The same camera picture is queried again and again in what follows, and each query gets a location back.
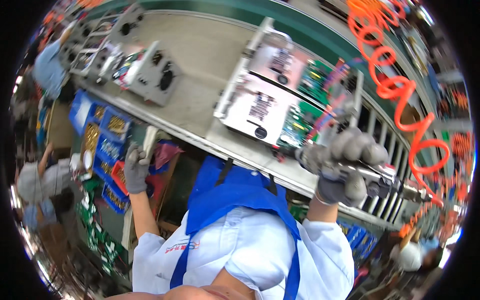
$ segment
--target green circuit board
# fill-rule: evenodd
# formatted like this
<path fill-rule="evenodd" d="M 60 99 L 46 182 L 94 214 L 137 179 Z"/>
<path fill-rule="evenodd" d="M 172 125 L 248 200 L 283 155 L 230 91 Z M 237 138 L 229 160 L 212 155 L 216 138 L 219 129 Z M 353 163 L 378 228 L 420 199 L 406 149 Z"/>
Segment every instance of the green circuit board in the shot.
<path fill-rule="evenodd" d="M 308 133 L 322 113 L 320 109 L 305 101 L 292 105 L 285 118 L 277 146 L 285 149 L 300 148 L 305 144 Z"/>
<path fill-rule="evenodd" d="M 327 105 L 329 91 L 324 89 L 324 83 L 331 71 L 331 68 L 319 60 L 308 60 L 297 89 L 310 98 Z"/>

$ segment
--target gray work glove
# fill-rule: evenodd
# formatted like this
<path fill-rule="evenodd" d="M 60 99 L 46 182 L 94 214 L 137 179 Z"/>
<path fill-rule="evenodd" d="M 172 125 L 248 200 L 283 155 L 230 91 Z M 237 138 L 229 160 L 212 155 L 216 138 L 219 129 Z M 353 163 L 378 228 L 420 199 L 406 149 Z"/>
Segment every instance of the gray work glove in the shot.
<path fill-rule="evenodd" d="M 350 172 L 345 182 L 332 181 L 321 172 L 325 166 L 337 166 L 339 161 L 362 161 L 377 166 L 388 159 L 387 150 L 377 144 L 373 137 L 358 128 L 348 128 L 335 136 L 328 147 L 310 144 L 297 150 L 296 159 L 309 172 L 318 175 L 317 191 L 325 204 L 341 202 L 346 206 L 358 206 L 367 195 L 367 186 L 362 174 Z"/>
<path fill-rule="evenodd" d="M 125 167 L 123 168 L 125 186 L 128 193 L 138 194 L 146 191 L 147 184 L 145 183 L 145 178 L 148 176 L 149 165 L 150 158 L 146 157 L 142 146 L 132 143 L 128 148 Z"/>

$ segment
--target apron strap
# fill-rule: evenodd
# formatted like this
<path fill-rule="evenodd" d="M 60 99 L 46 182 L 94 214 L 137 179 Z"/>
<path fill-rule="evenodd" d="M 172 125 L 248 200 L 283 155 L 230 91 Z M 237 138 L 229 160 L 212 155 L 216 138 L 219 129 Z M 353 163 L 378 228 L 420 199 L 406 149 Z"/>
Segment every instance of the apron strap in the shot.
<path fill-rule="evenodd" d="M 218 179 L 216 180 L 215 186 L 222 184 L 225 181 L 225 178 L 228 175 L 228 172 L 232 169 L 233 166 L 233 159 L 228 158 L 227 162 L 225 163 L 225 166 L 223 167 L 222 171 L 220 172 L 220 175 L 218 176 Z"/>
<path fill-rule="evenodd" d="M 274 177 L 272 174 L 268 174 L 268 177 L 270 177 L 270 186 L 267 188 L 267 190 L 273 195 L 277 196 L 275 181 L 273 181 Z"/>
<path fill-rule="evenodd" d="M 216 180 L 215 182 L 215 186 L 218 186 L 220 184 L 222 184 L 224 181 L 225 181 L 225 178 L 227 177 L 228 175 L 228 172 L 230 172 L 230 170 L 232 169 L 233 167 L 233 159 L 232 158 L 228 158 L 227 162 L 225 163 L 222 171 L 220 172 L 220 175 L 218 175 L 218 179 Z M 275 185 L 275 182 L 274 182 L 274 177 L 272 174 L 268 174 L 269 178 L 270 178 L 270 185 L 268 187 L 266 187 L 266 189 L 271 192 L 273 195 L 277 196 L 277 190 L 276 190 L 276 185 Z"/>
<path fill-rule="evenodd" d="M 295 253 L 292 257 L 292 265 L 288 272 L 287 281 L 285 282 L 285 294 L 283 300 L 295 300 L 297 298 L 300 286 L 300 260 L 299 250 L 297 248 L 297 240 L 295 241 Z"/>
<path fill-rule="evenodd" d="M 187 261 L 188 261 L 188 252 L 190 249 L 190 243 L 194 235 L 195 233 L 192 233 L 190 235 L 187 248 L 183 250 L 179 260 L 177 261 L 177 266 L 175 267 L 175 270 L 173 270 L 172 279 L 170 280 L 170 289 L 179 287 L 183 284 L 183 275 L 187 272 Z"/>

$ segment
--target logo on shirt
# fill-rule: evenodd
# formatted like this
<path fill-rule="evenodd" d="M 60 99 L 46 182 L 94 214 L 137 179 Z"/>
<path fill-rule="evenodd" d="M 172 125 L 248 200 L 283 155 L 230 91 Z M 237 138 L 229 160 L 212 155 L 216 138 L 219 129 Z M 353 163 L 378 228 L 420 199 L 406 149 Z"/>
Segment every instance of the logo on shirt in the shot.
<path fill-rule="evenodd" d="M 169 253 L 171 251 L 177 251 L 177 250 L 182 250 L 183 251 L 187 248 L 187 245 L 188 245 L 189 250 L 195 250 L 195 249 L 198 249 L 200 247 L 200 241 L 198 241 L 198 243 L 196 243 L 194 241 L 191 241 L 190 244 L 188 242 L 175 244 L 172 247 L 168 247 L 165 250 L 165 253 Z"/>

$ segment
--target light blue shirt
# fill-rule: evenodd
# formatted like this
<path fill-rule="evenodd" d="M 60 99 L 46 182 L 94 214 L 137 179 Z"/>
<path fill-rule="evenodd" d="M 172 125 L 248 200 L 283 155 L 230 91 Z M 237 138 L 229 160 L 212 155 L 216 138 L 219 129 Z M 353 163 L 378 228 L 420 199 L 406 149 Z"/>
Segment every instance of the light blue shirt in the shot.
<path fill-rule="evenodd" d="M 433 238 L 431 240 L 428 239 L 420 239 L 419 245 L 422 248 L 424 253 L 428 253 L 430 250 L 437 249 L 439 245 L 438 238 Z"/>
<path fill-rule="evenodd" d="M 54 224 L 57 222 L 55 209 L 50 199 L 47 198 L 44 201 L 40 202 L 38 205 L 42 209 L 43 213 L 43 220 L 41 223 L 39 223 L 36 219 L 36 215 L 38 212 L 37 205 L 31 204 L 24 209 L 22 223 L 31 231 L 40 229 L 47 224 Z"/>
<path fill-rule="evenodd" d="M 237 207 L 201 229 L 185 234 L 188 212 L 168 238 L 145 233 L 133 252 L 133 291 L 164 294 L 180 255 L 189 247 L 183 284 L 212 284 L 222 268 L 255 291 L 256 299 L 285 294 L 295 241 L 279 216 Z M 297 299 L 345 300 L 354 281 L 352 250 L 336 223 L 297 222 L 300 286 Z"/>
<path fill-rule="evenodd" d="M 61 85 L 65 78 L 66 71 L 60 64 L 58 56 L 60 51 L 60 40 L 45 47 L 38 55 L 33 67 L 33 76 L 36 82 L 45 90 L 52 99 L 60 95 Z"/>

